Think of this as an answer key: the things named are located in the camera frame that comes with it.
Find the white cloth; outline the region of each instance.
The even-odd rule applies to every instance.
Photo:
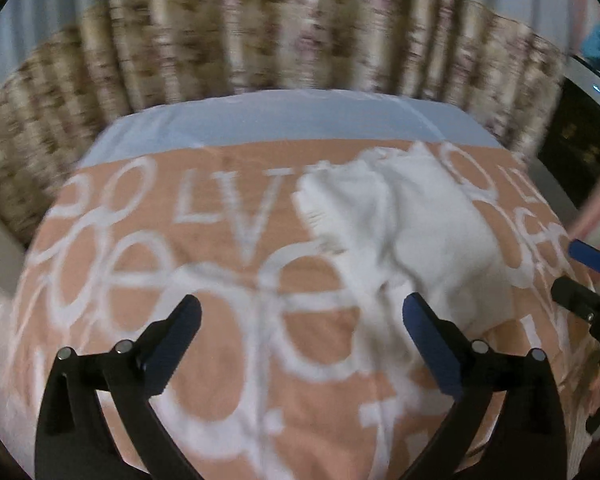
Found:
[[[322,162],[299,179],[294,203],[360,308],[401,323],[403,299],[419,292],[468,338],[512,319],[493,232],[423,143]]]

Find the patterned curtain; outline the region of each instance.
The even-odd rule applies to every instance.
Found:
[[[384,92],[455,104],[529,157],[565,61],[497,0],[75,1],[74,22],[0,83],[0,218],[23,244],[125,114],[271,88]],[[16,27],[22,2],[1,28]]]

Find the cloth fold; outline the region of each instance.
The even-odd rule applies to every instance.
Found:
[[[400,322],[402,300],[419,292],[468,338],[513,318],[493,232],[423,143],[322,162],[293,198],[360,308],[388,308]]]

